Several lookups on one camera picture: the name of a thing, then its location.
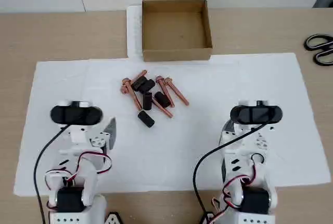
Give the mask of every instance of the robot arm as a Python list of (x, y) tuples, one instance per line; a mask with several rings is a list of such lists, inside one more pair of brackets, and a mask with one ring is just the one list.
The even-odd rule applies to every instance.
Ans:
[[(271, 121), (278, 123), (282, 111), (258, 101), (256, 106), (241, 104), (232, 109), (231, 120), (222, 129), (219, 146)], [(267, 171), (269, 143), (260, 131), (222, 149), (223, 188), (217, 214), (210, 223), (274, 224), (277, 194)]]
[[(107, 151), (113, 148), (110, 141), (115, 139), (116, 122), (112, 119), (111, 126), (94, 132), (91, 126), (98, 124), (102, 116), (101, 110), (88, 102), (61, 102), (51, 111), (52, 120), (60, 127), (70, 125), (65, 138), (72, 143), (69, 149), (59, 151), (53, 168), (45, 174), (50, 190), (47, 206), (51, 224), (107, 223), (107, 203), (96, 193), (96, 186), (99, 175), (112, 166)], [(121, 223), (117, 213), (109, 218), (115, 220), (113, 223)]]

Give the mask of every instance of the scissors handle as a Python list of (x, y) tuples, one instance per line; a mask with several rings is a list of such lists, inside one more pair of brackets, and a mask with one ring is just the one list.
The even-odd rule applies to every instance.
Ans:
[[(326, 42), (317, 45), (310, 45), (310, 41), (313, 39), (324, 39)], [(333, 46), (333, 37), (328, 34), (314, 34), (309, 36), (304, 42), (304, 48), (307, 51), (315, 51), (317, 49), (326, 50), (330, 48), (330, 46)]]
[(331, 62), (324, 62), (324, 61), (321, 61), (321, 58), (322, 58), (323, 56), (327, 56), (327, 55), (329, 55), (329, 54), (333, 54), (333, 48), (328, 48), (328, 49), (326, 49), (326, 50), (323, 51), (323, 52), (319, 52), (319, 53), (315, 54), (315, 55), (313, 56), (313, 61), (314, 61), (316, 64), (320, 65), (320, 66), (332, 66), (332, 65), (333, 65), (333, 61), (331, 61)]

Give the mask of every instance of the red wire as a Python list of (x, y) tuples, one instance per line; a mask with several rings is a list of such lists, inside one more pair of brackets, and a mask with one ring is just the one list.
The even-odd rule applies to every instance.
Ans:
[[(51, 171), (65, 171), (65, 172), (69, 173), (70, 175), (72, 175), (72, 173), (70, 171), (68, 171), (68, 170), (66, 170), (64, 168), (62, 168), (62, 169), (50, 169), (49, 171), (46, 171), (45, 174), (47, 174), (48, 172), (51, 172)], [(46, 184), (47, 188), (49, 190), (51, 190), (51, 187), (49, 186), (49, 184), (48, 184), (48, 182), (46, 180), (46, 176), (44, 176), (44, 181), (45, 181), (45, 184)]]
[(219, 219), (224, 213), (227, 211), (229, 206), (226, 206), (221, 212), (217, 213), (210, 221), (208, 224), (212, 224), (214, 221)]
[[(253, 170), (253, 176), (252, 176), (252, 178), (251, 178), (248, 182), (244, 182), (244, 181), (242, 181), (244, 185), (250, 185), (250, 184), (255, 180), (255, 178), (256, 178), (256, 176), (257, 176), (257, 171), (256, 171), (256, 169), (255, 169), (255, 165), (252, 165), (252, 170)], [(248, 175), (238, 175), (238, 176), (235, 176), (235, 177), (233, 177), (231, 180), (229, 180), (229, 181), (223, 186), (223, 188), (222, 188), (222, 193), (224, 194), (223, 200), (224, 200), (224, 202), (227, 204), (227, 206), (229, 206), (229, 207), (232, 207), (232, 208), (239, 208), (239, 206), (237, 206), (237, 205), (235, 205), (235, 204), (233, 204), (233, 203), (227, 201), (226, 198), (231, 198), (231, 195), (230, 195), (229, 192), (226, 192), (225, 189), (226, 189), (226, 187), (228, 187), (233, 181), (235, 181), (236, 179), (241, 178), (241, 177), (247, 177), (247, 179), (249, 178)]]
[[(98, 156), (103, 156), (105, 158), (108, 158), (109, 160), (111, 160), (111, 158), (106, 155), (106, 154), (103, 154), (103, 153), (99, 153), (99, 152), (94, 152), (94, 151), (86, 151), (86, 152), (83, 152), (81, 153), (81, 155), (79, 156), (79, 159), (78, 159), (78, 164), (76, 166), (76, 170), (75, 170), (75, 173), (67, 180), (68, 182), (74, 180), (74, 178), (76, 177), (77, 173), (78, 173), (78, 170), (79, 170), (79, 167), (80, 167), (80, 161), (81, 161), (81, 158), (83, 155), (85, 154), (91, 154), (91, 155), (98, 155)], [(105, 173), (107, 171), (109, 171), (111, 169), (111, 166), (108, 167), (107, 169), (105, 170), (102, 170), (102, 171), (98, 171), (97, 174), (101, 174), (101, 173)]]

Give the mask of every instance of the scissors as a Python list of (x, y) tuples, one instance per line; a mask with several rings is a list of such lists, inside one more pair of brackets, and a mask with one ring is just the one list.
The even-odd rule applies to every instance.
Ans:
[[(310, 45), (310, 41), (313, 39), (321, 39), (324, 40), (324, 43), (317, 44), (317, 45)], [(318, 52), (313, 56), (313, 61), (321, 66), (331, 66), (333, 65), (333, 58), (323, 58), (329, 54), (333, 54), (333, 36), (328, 34), (315, 34), (309, 36), (304, 42), (304, 48), (307, 51), (317, 51), (319, 49), (322, 52)]]

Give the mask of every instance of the screw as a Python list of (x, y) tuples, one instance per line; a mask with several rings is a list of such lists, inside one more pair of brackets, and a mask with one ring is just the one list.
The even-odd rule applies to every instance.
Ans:
[(156, 77), (156, 82), (160, 85), (163, 93), (167, 96), (167, 98), (169, 99), (170, 103), (171, 103), (171, 107), (174, 108), (175, 104), (172, 101), (172, 98), (167, 90), (167, 87), (164, 84), (164, 78), (162, 76), (157, 76)]
[(143, 71), (140, 72), (140, 74), (138, 74), (134, 79), (131, 80), (131, 85), (137, 80), (139, 79), (140, 77), (143, 77), (147, 74), (147, 70), (144, 69)]
[(122, 86), (120, 87), (120, 92), (121, 92), (122, 94), (128, 94), (128, 93), (129, 93), (129, 90), (126, 88), (125, 85), (122, 85)]
[(172, 79), (171, 78), (169, 78), (169, 77), (165, 78), (164, 82), (165, 82), (166, 85), (168, 85), (175, 92), (175, 94), (183, 101), (183, 103), (186, 106), (189, 105), (188, 100), (185, 98), (185, 96), (183, 96), (183, 94), (172, 83)]
[[(129, 90), (127, 89), (126, 86), (122, 85), (121, 88), (120, 88), (120, 91), (121, 93), (123, 94), (128, 94), (129, 93)], [(152, 98), (152, 102), (163, 112), (165, 113), (167, 116), (169, 116), (170, 118), (173, 117), (173, 115), (170, 113), (170, 111), (168, 111), (167, 109), (163, 108), (156, 100), (155, 98), (153, 97)]]
[(163, 108), (161, 106), (161, 104), (159, 104), (154, 97), (152, 97), (152, 103), (154, 103), (163, 113), (165, 113), (167, 116), (169, 116), (170, 118), (173, 117), (173, 115), (170, 113), (170, 111), (168, 111), (167, 109)]
[(135, 92), (133, 91), (133, 89), (132, 89), (132, 87), (131, 87), (131, 84), (130, 84), (131, 81), (130, 81), (130, 79), (129, 79), (129, 78), (124, 78), (122, 82), (123, 82), (123, 85), (127, 88), (129, 94), (131, 95), (131, 97), (132, 97), (132, 99), (133, 99), (133, 101), (134, 101), (134, 103), (135, 103), (136, 108), (137, 108), (139, 111), (141, 111), (141, 110), (142, 110), (142, 106), (141, 106), (141, 104), (140, 104), (138, 98), (136, 97)]

